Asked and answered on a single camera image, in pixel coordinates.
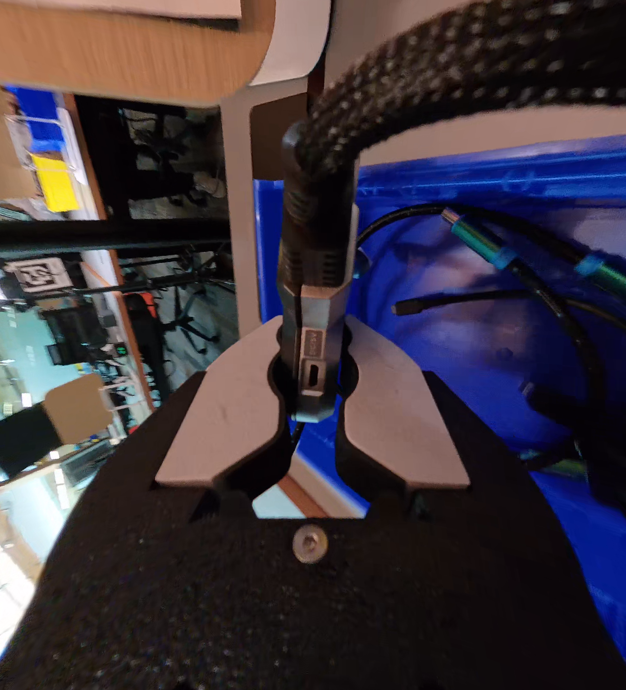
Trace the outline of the black and white marker sign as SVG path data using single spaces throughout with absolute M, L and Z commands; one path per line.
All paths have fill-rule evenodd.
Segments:
M 39 295 L 73 287 L 66 266 L 58 257 L 9 262 L 5 264 L 4 271 L 15 277 L 26 295 Z

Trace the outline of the neighbouring grey desk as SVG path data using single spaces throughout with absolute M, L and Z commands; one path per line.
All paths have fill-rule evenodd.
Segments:
M 38 220 L 104 220 L 106 218 L 106 211 L 91 163 L 88 146 L 85 142 L 75 97 L 66 92 L 50 92 L 55 96 L 58 105 L 58 117 L 66 139 L 66 146 L 62 153 L 51 153 L 60 155 L 67 162 L 81 209 L 64 213 L 50 212 L 47 209 L 30 158 L 30 153 L 34 153 L 31 150 L 30 135 L 26 131 L 24 119 L 20 116 L 15 97 L 10 94 L 13 99 L 14 114 L 7 115 L 6 117 L 8 129 L 21 164 L 32 173 L 37 186 L 37 194 L 31 197 L 26 204 L 28 213 Z

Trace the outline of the black desk frame bar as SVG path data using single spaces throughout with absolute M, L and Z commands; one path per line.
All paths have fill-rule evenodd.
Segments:
M 0 221 L 0 259 L 230 240 L 229 221 L 221 219 Z

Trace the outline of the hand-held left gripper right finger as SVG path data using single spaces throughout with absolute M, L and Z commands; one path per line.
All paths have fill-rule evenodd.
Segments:
M 335 467 L 366 502 L 393 493 L 465 490 L 470 477 L 419 365 L 354 316 L 338 414 Z

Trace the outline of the yellow storage bin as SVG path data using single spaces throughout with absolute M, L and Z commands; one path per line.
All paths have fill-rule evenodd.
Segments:
M 73 177 L 67 162 L 51 152 L 30 153 L 44 203 L 50 212 L 72 212 L 81 209 Z

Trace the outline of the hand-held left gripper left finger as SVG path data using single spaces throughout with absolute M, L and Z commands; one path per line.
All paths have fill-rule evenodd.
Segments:
M 291 433 L 273 375 L 282 323 L 280 315 L 264 323 L 206 369 L 155 475 L 160 486 L 253 500 L 288 473 Z

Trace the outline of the grey multiport hub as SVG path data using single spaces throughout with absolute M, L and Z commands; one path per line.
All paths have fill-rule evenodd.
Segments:
M 289 414 L 296 422 L 318 423 L 335 410 L 358 220 L 358 206 L 352 203 L 349 244 L 340 286 L 304 285 L 296 296 L 290 288 L 278 284 L 283 303 L 280 356 L 291 370 L 291 392 L 286 396 Z

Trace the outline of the blue storage bin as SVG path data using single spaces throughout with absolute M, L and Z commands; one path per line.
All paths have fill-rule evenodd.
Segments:
M 420 203 L 505 211 L 603 254 L 626 272 L 626 135 L 363 166 L 359 228 Z M 584 400 L 573 345 L 533 299 L 430 308 L 397 317 L 399 300 L 436 293 L 517 289 L 438 217 L 396 221 L 364 244 L 369 271 L 353 285 L 349 311 L 435 372 L 515 453 L 531 455 L 568 437 L 535 413 L 524 384 Z M 626 518 L 596 501 L 586 483 L 533 475 L 581 561 L 605 625 L 626 660 Z
M 66 139 L 54 94 L 14 85 L 7 85 L 6 90 L 15 97 L 20 116 L 30 135 L 31 150 L 35 153 L 62 153 Z

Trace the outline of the instruction sheet on wooden stand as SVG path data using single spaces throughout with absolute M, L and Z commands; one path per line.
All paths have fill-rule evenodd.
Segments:
M 241 1 L 197 20 L 0 1 L 0 84 L 216 106 L 251 86 L 305 83 L 323 53 L 330 1 Z

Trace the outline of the black office chair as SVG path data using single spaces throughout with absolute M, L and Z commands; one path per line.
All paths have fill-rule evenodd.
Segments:
M 174 286 L 173 290 L 173 318 L 162 323 L 163 337 L 170 332 L 179 332 L 186 339 L 191 348 L 198 355 L 208 353 L 207 344 L 219 344 L 220 333 L 207 334 L 196 327 L 196 319 L 191 315 L 191 309 L 199 298 L 207 297 L 204 286 L 189 288 L 188 286 Z

